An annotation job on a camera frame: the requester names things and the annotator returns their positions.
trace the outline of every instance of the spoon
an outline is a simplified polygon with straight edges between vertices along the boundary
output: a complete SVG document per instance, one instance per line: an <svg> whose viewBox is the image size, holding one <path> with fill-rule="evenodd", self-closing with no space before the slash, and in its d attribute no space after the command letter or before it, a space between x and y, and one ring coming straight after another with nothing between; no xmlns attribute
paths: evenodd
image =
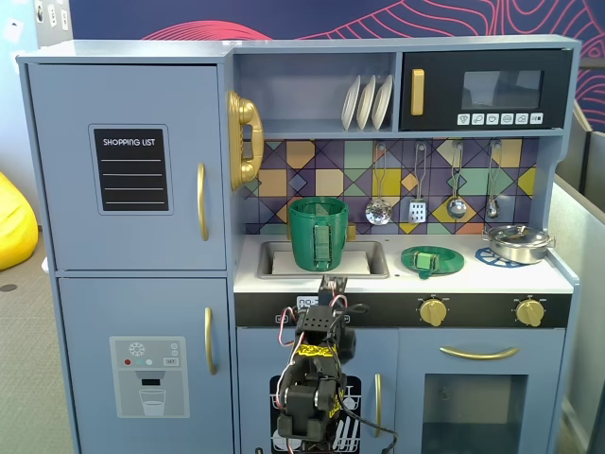
<svg viewBox="0 0 605 454"><path fill-rule="evenodd" d="M378 160L378 151L383 151L383 172L380 176L380 179L376 177L378 180L378 198L370 201L366 206L366 218L367 220L374 225L385 225L390 221L391 216L393 215L393 209L390 204L382 199L382 182L385 179L385 174L387 173L387 147L385 144L378 144L375 148L375 160L374 160L374 176L376 175L376 161Z"/></svg>
<svg viewBox="0 0 605 454"><path fill-rule="evenodd" d="M447 204L447 214L454 219L461 219L466 215L466 202L458 195L458 182L460 181L460 171L462 170L462 142L457 141L453 145L456 149L460 150L460 155L458 160L458 172L456 174L454 174L454 158L452 158L454 190L452 192L452 199Z"/></svg>
<svg viewBox="0 0 605 454"><path fill-rule="evenodd" d="M502 163L502 142L500 142L499 140L494 140L492 142L492 153L490 154L490 167L488 169L488 175L490 177L490 196L488 197L488 204L485 208L485 215L491 219L500 216L500 207L498 206L498 201L495 199L494 195L495 182L498 179L498 175L500 174L500 166L498 166L498 169L495 171L495 175L492 174L493 151L495 149L499 151L498 161Z"/></svg>

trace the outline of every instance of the blue cabinet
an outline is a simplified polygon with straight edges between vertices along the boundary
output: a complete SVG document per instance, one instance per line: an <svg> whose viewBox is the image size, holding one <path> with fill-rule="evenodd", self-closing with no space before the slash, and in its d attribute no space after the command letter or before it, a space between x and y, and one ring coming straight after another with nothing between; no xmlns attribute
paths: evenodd
<svg viewBox="0 0 605 454"><path fill-rule="evenodd" d="M564 330L402 329L402 454L546 453Z"/></svg>
<svg viewBox="0 0 605 454"><path fill-rule="evenodd" d="M29 79L59 270L225 270L215 66L36 64Z"/></svg>
<svg viewBox="0 0 605 454"><path fill-rule="evenodd" d="M59 284L82 453L233 452L225 280Z"/></svg>
<svg viewBox="0 0 605 454"><path fill-rule="evenodd" d="M272 328L237 330L243 454L252 454L257 447L266 454L286 452L285 440L276 431L279 411L275 390L290 349L280 346L278 332ZM398 332L396 329L356 329L355 333L355 357L343 366L348 377L344 403L364 419L380 421L384 427L393 428ZM293 330L289 330L284 337L290 339L293 335ZM333 449L349 453L380 452L390 441L387 433L376 433L373 428L359 425L342 411ZM297 441L291 444L294 448L299 446Z"/></svg>

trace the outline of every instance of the oven window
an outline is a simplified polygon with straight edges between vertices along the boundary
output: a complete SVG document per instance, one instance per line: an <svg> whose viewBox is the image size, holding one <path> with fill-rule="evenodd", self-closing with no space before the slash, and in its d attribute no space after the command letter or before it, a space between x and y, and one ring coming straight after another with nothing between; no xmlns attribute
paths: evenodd
<svg viewBox="0 0 605 454"><path fill-rule="evenodd" d="M518 452L527 375L425 376L422 454Z"/></svg>

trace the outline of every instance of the white plate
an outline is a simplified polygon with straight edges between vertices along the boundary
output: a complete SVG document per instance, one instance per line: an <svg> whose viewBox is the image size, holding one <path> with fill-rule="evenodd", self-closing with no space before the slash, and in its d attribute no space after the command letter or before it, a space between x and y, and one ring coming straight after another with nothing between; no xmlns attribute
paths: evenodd
<svg viewBox="0 0 605 454"><path fill-rule="evenodd" d="M353 82L353 85L351 85L351 88L347 92L347 97L345 98L344 105L342 106L342 115L340 118L342 119L342 126L344 127L345 131L349 129L351 126L351 121L353 120L360 84L361 77L357 76L357 79L355 79L355 82Z"/></svg>
<svg viewBox="0 0 605 454"><path fill-rule="evenodd" d="M376 93L376 99L374 100L374 107L372 109L372 124L376 130L380 130L380 126L385 119L387 114L387 107L389 106L390 92L393 89L393 76L388 76L382 87L378 89Z"/></svg>
<svg viewBox="0 0 605 454"><path fill-rule="evenodd" d="M376 88L376 76L372 76L370 83L363 89L359 99L359 108L357 109L357 125L359 130L363 131L370 116L372 100L374 99L374 89Z"/></svg>

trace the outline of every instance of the colorful tile backsplash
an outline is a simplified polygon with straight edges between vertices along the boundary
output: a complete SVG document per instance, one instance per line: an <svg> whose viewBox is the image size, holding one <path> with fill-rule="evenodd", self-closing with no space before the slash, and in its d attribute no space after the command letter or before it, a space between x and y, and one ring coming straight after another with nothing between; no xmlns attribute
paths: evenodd
<svg viewBox="0 0 605 454"><path fill-rule="evenodd" d="M495 194L498 218L489 225L527 223L536 175L538 140L502 139L502 157L494 154L492 172L500 167ZM459 194L467 203L464 218L447 213L452 197L452 163L458 153L451 140L424 140L428 145L422 196L427 202L427 222L407 222L409 202L416 197L414 175L416 140L285 140L265 143L265 157L258 177L243 188L248 234L285 234L287 206L302 197L329 196L349 205L349 221L359 234L480 234L486 222L490 164L489 139L464 139ZM387 151L376 153L374 145ZM383 170L386 159L386 171ZM418 166L422 177L424 163ZM392 222L376 226L366 220L365 209L378 195L383 175L382 197L393 207Z"/></svg>

